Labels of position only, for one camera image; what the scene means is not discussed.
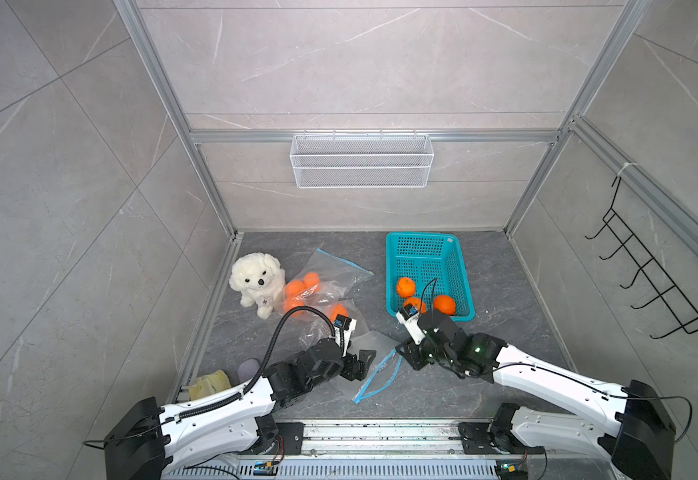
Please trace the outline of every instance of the teal plastic basket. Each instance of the teal plastic basket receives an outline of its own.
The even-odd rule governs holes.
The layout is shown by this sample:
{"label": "teal plastic basket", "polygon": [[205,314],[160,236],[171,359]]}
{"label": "teal plastic basket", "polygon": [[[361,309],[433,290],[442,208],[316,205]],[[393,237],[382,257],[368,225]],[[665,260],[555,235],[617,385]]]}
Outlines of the teal plastic basket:
{"label": "teal plastic basket", "polygon": [[[450,295],[456,301],[456,322],[474,318],[467,266],[463,263],[458,237],[419,232],[392,232],[387,235],[387,310],[397,314],[404,300],[397,295],[397,282],[407,276],[416,282],[416,296],[432,279],[437,279],[434,296]],[[431,306],[431,289],[423,301]]]}

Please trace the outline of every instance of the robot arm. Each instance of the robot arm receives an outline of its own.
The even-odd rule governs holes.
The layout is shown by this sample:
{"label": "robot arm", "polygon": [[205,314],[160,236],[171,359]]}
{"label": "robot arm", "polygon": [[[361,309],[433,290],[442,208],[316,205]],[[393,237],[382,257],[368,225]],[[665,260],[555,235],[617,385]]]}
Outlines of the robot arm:
{"label": "robot arm", "polygon": [[[489,429],[499,449],[522,454],[536,446],[564,448],[608,459],[634,480],[670,478],[676,429],[651,386],[632,380],[626,387],[570,372],[494,336],[467,335],[436,310],[421,314],[406,306],[397,319],[411,335],[397,351],[414,370],[439,364],[461,379],[511,386],[574,414],[504,404]],[[461,433],[471,434],[468,428]]]}
{"label": "robot arm", "polygon": [[[367,374],[375,352],[347,354],[355,325],[355,320],[339,315],[331,325],[334,338],[265,364],[260,378],[215,395],[160,408],[154,397],[137,403],[104,440],[106,477],[158,479],[163,472],[220,453],[266,451],[278,434],[273,412],[336,376],[354,380]],[[251,382],[255,385],[248,388]]]}
{"label": "robot arm", "polygon": [[[158,407],[152,397],[133,406],[102,441],[106,477],[157,479],[220,453],[264,452],[278,434],[274,411],[338,375],[363,379],[375,352],[347,354],[354,321],[343,316],[331,324],[332,339],[267,366],[277,332],[297,310],[318,312],[301,306],[283,316],[260,378],[257,374],[246,384],[191,402]],[[511,386],[573,414],[505,403],[489,427],[489,441],[498,450],[522,454],[534,447],[562,448],[609,459],[633,480],[670,478],[676,430],[650,386],[632,380],[625,387],[578,375],[494,336],[467,335],[436,310],[422,315],[406,306],[397,319],[411,336],[397,351],[414,370],[439,364],[460,379],[477,377]],[[459,431],[464,442],[477,435],[468,422]]]}

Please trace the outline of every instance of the black cable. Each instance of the black cable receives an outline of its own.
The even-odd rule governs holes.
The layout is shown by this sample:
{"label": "black cable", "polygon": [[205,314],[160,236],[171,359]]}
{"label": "black cable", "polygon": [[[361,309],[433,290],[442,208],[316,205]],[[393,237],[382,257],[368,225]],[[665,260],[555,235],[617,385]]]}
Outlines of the black cable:
{"label": "black cable", "polygon": [[513,362],[513,363],[507,363],[505,365],[501,365],[493,369],[491,372],[486,372],[483,373],[480,376],[486,376],[488,374],[494,373],[498,370],[505,369],[510,366],[516,366],[516,365],[522,365],[526,366],[532,369],[538,369],[538,370],[543,370],[544,372],[549,372],[549,373],[554,373],[555,375],[561,376],[563,379],[568,379],[571,382],[578,383],[579,385],[583,385],[584,387],[591,389],[594,392],[600,393],[604,396],[610,397],[610,398],[620,398],[622,400],[671,400],[674,398],[682,398],[688,403],[688,423],[685,424],[685,428],[682,430],[682,433],[680,434],[679,437],[677,437],[676,440],[674,440],[674,443],[679,442],[684,436],[688,433],[688,430],[690,429],[690,423],[693,421],[693,404],[690,402],[690,400],[687,397],[683,397],[682,395],[672,395],[672,396],[655,396],[655,397],[640,397],[640,396],[622,396],[622,395],[613,395],[612,393],[604,392],[603,390],[596,389],[594,388],[591,384],[582,382],[581,380],[574,379],[570,376],[565,375],[562,372],[557,372],[555,370],[547,369],[542,366],[538,365],[533,365],[532,363],[522,363],[522,362]]}
{"label": "black cable", "polygon": [[548,457],[546,456],[546,448],[543,449],[543,472],[536,478],[536,480],[541,480],[544,475],[546,475],[546,467],[548,467]]}
{"label": "black cable", "polygon": [[[227,406],[232,402],[235,402],[242,398],[246,393],[250,392],[253,386],[258,382],[258,379],[261,378],[261,374],[264,373],[264,370],[267,367],[267,364],[269,363],[269,358],[271,357],[271,353],[275,349],[275,343],[277,342],[277,337],[280,335],[280,330],[282,330],[282,327],[285,325],[285,322],[287,319],[289,319],[294,313],[300,312],[300,311],[305,311],[305,312],[312,312],[315,315],[319,316],[325,323],[328,325],[328,327],[331,329],[331,333],[334,334],[333,337],[335,337],[335,328],[333,326],[333,322],[331,319],[327,318],[327,316],[323,313],[317,310],[316,308],[312,306],[307,306],[307,305],[299,305],[291,308],[287,312],[285,312],[285,315],[282,316],[280,319],[280,322],[277,324],[277,327],[275,328],[275,332],[271,336],[271,340],[269,341],[269,347],[266,349],[266,354],[264,355],[264,360],[261,361],[261,365],[258,366],[258,370],[256,371],[255,375],[253,378],[248,382],[248,385],[245,386],[244,389],[242,389],[242,393],[237,392],[232,396],[228,396],[222,400],[219,400],[218,402],[211,403],[210,405],[205,405],[197,408],[192,408],[191,410],[187,410],[186,412],[183,412],[181,414],[181,418],[189,418],[193,416],[198,416],[203,413],[207,412],[212,412],[213,410],[216,410],[217,408],[221,408],[223,406]],[[344,331],[339,329],[339,337],[341,338],[341,354],[343,355],[344,353]]]}
{"label": "black cable", "polygon": [[143,432],[140,432],[140,433],[134,433],[133,435],[128,435],[127,437],[107,438],[105,440],[83,440],[83,445],[85,445],[86,447],[104,450],[104,447],[98,447],[98,446],[94,446],[94,445],[90,445],[90,444],[91,443],[103,443],[106,446],[106,444],[109,442],[122,442],[123,440],[127,440],[128,438],[141,437],[145,433],[152,432],[152,430],[156,430],[157,428],[160,428],[161,426],[165,425],[166,423],[170,423],[172,421],[173,421],[173,417],[168,417],[163,423],[160,423],[159,425],[155,425],[152,428],[150,428],[148,430],[144,430]]}
{"label": "black cable", "polygon": [[188,469],[190,469],[190,468],[208,468],[209,470],[214,470],[214,471],[216,471],[216,472],[224,472],[225,474],[231,475],[231,476],[233,476],[234,478],[237,478],[237,480],[240,480],[240,478],[239,478],[237,475],[235,475],[234,473],[229,472],[229,470],[225,470],[225,469],[223,469],[223,468],[221,468],[221,467],[214,467],[214,466],[184,467],[183,469],[184,469],[184,470],[188,470]]}
{"label": "black cable", "polygon": [[216,458],[216,457],[219,456],[219,455],[221,455],[221,454],[220,454],[220,453],[217,453],[217,454],[215,454],[214,456],[212,456],[212,457],[208,458],[207,460],[204,460],[204,461],[202,461],[202,462],[200,462],[200,463],[196,463],[195,465],[188,466],[188,467],[184,467],[184,470],[186,470],[186,469],[188,469],[188,468],[196,468],[196,467],[199,467],[199,466],[201,466],[203,463],[208,463],[208,462],[210,462],[213,458]]}
{"label": "black cable", "polygon": [[421,303],[423,303],[423,297],[427,294],[427,288],[429,288],[429,285],[431,285],[432,283],[434,283],[434,286],[432,287],[432,298],[430,302],[432,308],[434,308],[434,288],[437,286],[437,278],[432,278],[431,280],[429,280],[429,283],[423,286],[423,290],[421,290]]}

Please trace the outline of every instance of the gray marble wall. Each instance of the gray marble wall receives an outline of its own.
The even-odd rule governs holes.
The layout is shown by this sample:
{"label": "gray marble wall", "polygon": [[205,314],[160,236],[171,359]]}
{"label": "gray marble wall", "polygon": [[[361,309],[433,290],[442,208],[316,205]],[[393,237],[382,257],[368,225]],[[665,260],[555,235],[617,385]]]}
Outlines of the gray marble wall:
{"label": "gray marble wall", "polygon": [[[195,129],[557,128],[620,3],[140,6]],[[430,183],[416,190],[299,190],[286,144],[203,149],[243,230],[497,230],[545,146],[437,144]]]}
{"label": "gray marble wall", "polygon": [[241,230],[500,230],[544,142],[437,143],[424,188],[299,189],[290,144],[203,144]]}
{"label": "gray marble wall", "polygon": [[[638,31],[605,80],[587,119],[611,138],[698,217],[698,2],[653,2]],[[618,382],[641,379],[664,395],[684,395],[694,404],[688,438],[676,445],[675,478],[698,478],[698,332],[661,335],[678,324],[655,302],[642,310],[652,289],[605,231],[595,240],[610,205],[614,173],[578,140],[549,174],[514,240],[528,274],[552,317],[574,364],[586,374]],[[698,258],[625,185],[615,209],[642,239],[698,308]],[[638,259],[647,253],[630,244]],[[651,265],[658,288],[669,285]],[[671,308],[694,317],[677,295]],[[678,426],[687,421],[682,402],[668,403]]]}
{"label": "gray marble wall", "polygon": [[609,3],[141,6],[195,128],[556,128],[621,9]]}
{"label": "gray marble wall", "polygon": [[223,238],[111,1],[0,0],[0,478],[104,478]]}

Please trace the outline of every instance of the black metal rack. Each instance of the black metal rack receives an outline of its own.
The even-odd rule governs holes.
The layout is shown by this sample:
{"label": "black metal rack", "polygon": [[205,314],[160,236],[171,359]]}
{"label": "black metal rack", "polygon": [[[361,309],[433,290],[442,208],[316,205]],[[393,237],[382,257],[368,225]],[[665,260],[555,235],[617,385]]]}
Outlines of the black metal rack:
{"label": "black metal rack", "polygon": [[[605,212],[604,216],[602,216],[602,221],[604,222],[604,225],[593,236],[586,236],[587,240],[593,240],[593,239],[597,238],[597,236],[600,235],[605,228],[610,230],[610,232],[613,234],[613,236],[615,236],[615,238],[618,240],[618,242],[620,244],[618,245],[618,248],[615,249],[615,251],[613,251],[612,254],[610,254],[608,256],[600,256],[600,259],[609,260],[609,259],[613,258],[613,255],[617,254],[619,250],[624,249],[624,251],[626,251],[626,253],[629,254],[629,257],[632,258],[632,260],[634,261],[634,264],[637,265],[637,267],[638,267],[637,272],[634,273],[634,277],[632,278],[632,282],[630,282],[628,285],[620,285],[621,288],[623,288],[623,289],[631,288],[632,285],[634,285],[634,282],[637,280],[637,277],[639,276],[639,274],[643,274],[644,277],[650,283],[650,285],[653,287],[653,290],[656,293],[656,296],[653,297],[649,302],[647,302],[643,305],[640,305],[640,306],[633,306],[632,305],[632,308],[634,310],[640,310],[640,309],[643,309],[646,306],[650,305],[652,302],[655,302],[656,300],[660,299],[664,303],[664,305],[666,305],[666,308],[669,310],[669,312],[671,312],[671,315],[674,317],[674,319],[677,321],[677,323],[679,323],[679,326],[677,328],[670,330],[669,332],[666,332],[663,335],[659,335],[659,336],[651,335],[650,336],[651,339],[662,339],[662,338],[669,336],[672,333],[674,333],[680,329],[684,330],[685,333],[687,333],[687,334],[696,333],[698,331],[698,328],[695,328],[695,327],[698,327],[698,309],[695,308],[695,305],[693,305],[692,302],[690,302],[690,299],[684,294],[684,292],[677,285],[677,283],[674,282],[674,280],[671,278],[671,275],[669,275],[669,273],[666,271],[666,269],[664,269],[664,267],[661,265],[661,263],[658,262],[658,260],[656,260],[655,256],[651,253],[651,251],[648,249],[648,247],[646,247],[645,244],[642,243],[642,240],[639,239],[639,237],[634,233],[632,228],[624,221],[624,219],[620,215],[618,215],[618,212],[616,212],[613,209],[613,205],[615,204],[615,197],[618,195],[618,188],[621,186],[621,178],[620,177],[617,176],[616,178],[613,179],[613,183],[612,183],[611,187],[613,187],[613,186],[615,186],[615,192],[613,193],[613,200],[610,202],[610,208],[608,208],[608,211]],[[613,219],[618,219],[621,222],[621,224],[624,226],[624,228],[626,230],[628,230],[629,236],[627,236],[625,239],[622,240],[621,237],[615,233],[615,230],[613,230],[612,226],[610,225],[610,223],[613,221]],[[648,261],[646,261],[642,264],[640,264],[637,261],[637,258],[635,256],[634,252],[632,252],[629,249],[629,247],[626,245],[626,243],[629,242],[632,238],[637,240],[637,242],[639,242],[639,244],[642,246],[644,251],[648,252],[648,255],[650,256],[650,259]],[[656,286],[656,283],[653,281],[653,279],[650,278],[650,275],[648,275],[648,273],[645,271],[645,267],[647,267],[651,263],[655,263],[655,265],[659,269],[661,269],[661,272],[663,272],[663,274],[666,275],[666,278],[668,279],[668,281],[670,283],[668,288],[665,288],[663,290],[659,290]],[[674,310],[671,308],[669,303],[666,301],[666,299],[664,298],[664,295],[671,292],[672,290],[676,290],[677,292],[679,292],[679,294],[682,296],[684,301],[688,303],[689,307],[694,312],[694,318],[692,320],[689,320],[687,322],[683,322],[682,320],[680,320],[679,317],[677,316],[677,313],[674,312]]]}

